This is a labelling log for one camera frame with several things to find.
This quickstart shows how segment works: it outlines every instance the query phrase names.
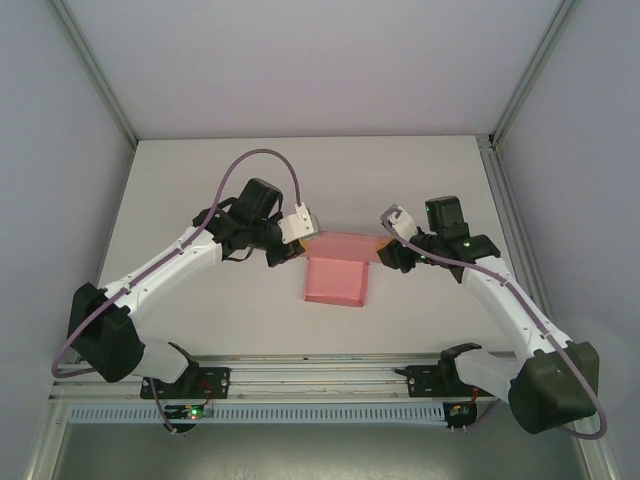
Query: gray wall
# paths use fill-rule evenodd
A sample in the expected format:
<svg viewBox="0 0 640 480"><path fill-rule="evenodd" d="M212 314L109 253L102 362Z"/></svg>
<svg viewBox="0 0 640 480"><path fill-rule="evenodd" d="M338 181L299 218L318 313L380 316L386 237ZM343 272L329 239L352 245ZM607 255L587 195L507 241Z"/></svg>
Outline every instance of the gray wall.
<svg viewBox="0 0 640 480"><path fill-rule="evenodd" d="M504 161L558 324L601 357L609 438L640 477L640 3L583 1Z"/></svg>
<svg viewBox="0 0 640 480"><path fill-rule="evenodd" d="M0 478L19 478L130 152L43 0L0 3Z"/></svg>

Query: metal track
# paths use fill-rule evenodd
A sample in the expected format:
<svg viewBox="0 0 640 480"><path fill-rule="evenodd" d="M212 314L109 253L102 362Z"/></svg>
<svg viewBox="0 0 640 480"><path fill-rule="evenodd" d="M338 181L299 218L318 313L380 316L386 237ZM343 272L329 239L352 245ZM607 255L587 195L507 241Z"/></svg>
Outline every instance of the metal track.
<svg viewBox="0 0 640 480"><path fill-rule="evenodd" d="M162 422L155 405L81 405L73 407L69 423ZM385 404L214 405L204 416L171 423L207 424L414 424L446 426L439 402Z"/></svg>
<svg viewBox="0 0 640 480"><path fill-rule="evenodd" d="M305 358L234 357L199 361L202 366L231 368L228 398L216 400L216 404L424 403L431 399L409 398L406 378L394 370L415 364L435 365L438 356ZM80 368L83 366L62 367L63 371ZM144 401L140 399L140 382L139 377L127 377L118 383L107 384L98 374L64 379L54 384L50 402L74 405L141 403ZM447 398L447 401L463 400L468 399Z"/></svg>

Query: metal frame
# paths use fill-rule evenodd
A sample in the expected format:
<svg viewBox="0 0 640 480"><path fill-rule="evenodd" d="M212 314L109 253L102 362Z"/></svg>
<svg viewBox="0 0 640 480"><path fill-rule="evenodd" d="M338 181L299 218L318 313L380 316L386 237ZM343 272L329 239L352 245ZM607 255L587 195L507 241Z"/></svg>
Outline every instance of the metal frame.
<svg viewBox="0 0 640 480"><path fill-rule="evenodd" d="M91 79L98 96L102 99L105 108L113 118L116 126L127 140L131 148L135 151L138 147L138 136L136 135L131 122L127 118L118 97L116 97L113 89L107 77L98 63L91 45L87 41L86 37L80 29L78 21L73 15L73 12L67 5L65 0L47 0L50 10L53 16L58 21L58 24L67 37L71 49L77 55L80 64L87 72L87 75Z"/></svg>
<svg viewBox="0 0 640 480"><path fill-rule="evenodd" d="M492 132L492 143L498 151L579 4L580 0L562 0L553 14Z"/></svg>
<svg viewBox="0 0 640 480"><path fill-rule="evenodd" d="M512 356L500 352L496 355ZM469 398L410 398L406 378L395 373L395 369L410 364L435 365L438 358L439 355L434 354L200 357L197 360L202 366L232 369L229 396L226 400L216 400L213 408L229 412L234 423L257 422L243 412L268 414L278 411L293 412L294 415L295 412L315 412L327 416L317 418L313 423L404 423L442 428L446 425L442 402L469 401ZM79 364L61 366L61 370L67 372L81 368L83 366ZM53 476L66 428L78 423L78 417L82 415L78 412L86 412L87 408L124 412L114 414L106 422L96 416L95 423L159 422L159 417L139 419L135 418L135 413L127 416L127 412L155 409L152 401L142 400L139 395L139 377L127 377L112 384L105 383L98 374L56 381L25 478L39 480ZM480 397L478 403L487 404L491 400ZM354 412L353 415L363 412L363 418L348 417L345 412ZM312 423L311 420L275 419L277 423ZM217 423L211 419L199 421Z"/></svg>

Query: white wall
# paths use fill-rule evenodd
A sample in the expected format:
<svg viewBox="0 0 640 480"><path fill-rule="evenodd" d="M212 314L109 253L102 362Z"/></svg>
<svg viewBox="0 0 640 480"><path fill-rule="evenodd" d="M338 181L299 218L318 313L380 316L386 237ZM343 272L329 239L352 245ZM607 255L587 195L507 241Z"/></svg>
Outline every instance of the white wall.
<svg viewBox="0 0 640 480"><path fill-rule="evenodd" d="M144 140L488 133L559 0L69 0Z"/></svg>
<svg viewBox="0 0 640 480"><path fill-rule="evenodd" d="M585 0L504 159L558 323L601 358L609 437L640 477L640 3Z"/></svg>
<svg viewBox="0 0 640 480"><path fill-rule="evenodd" d="M43 0L0 3L0 478L22 475L130 152Z"/></svg>

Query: black bracket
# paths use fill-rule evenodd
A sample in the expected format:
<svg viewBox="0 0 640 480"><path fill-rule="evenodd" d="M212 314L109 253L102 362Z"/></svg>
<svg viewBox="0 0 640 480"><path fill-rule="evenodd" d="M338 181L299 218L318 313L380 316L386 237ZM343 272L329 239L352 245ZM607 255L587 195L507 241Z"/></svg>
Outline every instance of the black bracket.
<svg viewBox="0 0 640 480"><path fill-rule="evenodd" d="M475 402L443 403L447 428L463 428L478 419L478 405Z"/></svg>
<svg viewBox="0 0 640 480"><path fill-rule="evenodd" d="M182 385L164 383L154 380L158 398L161 400L224 400L229 394L229 383L231 369L225 367L199 367L193 387L187 392ZM140 398L143 400L153 399L150 379L145 377L142 380Z"/></svg>
<svg viewBox="0 0 640 480"><path fill-rule="evenodd" d="M475 343L464 343L443 350L437 365L409 365L404 369L396 369L395 372L407 378L407 390L411 398L471 397L474 387L460 381L455 358L461 353L479 348L482 347ZM493 395L478 389L478 396Z"/></svg>

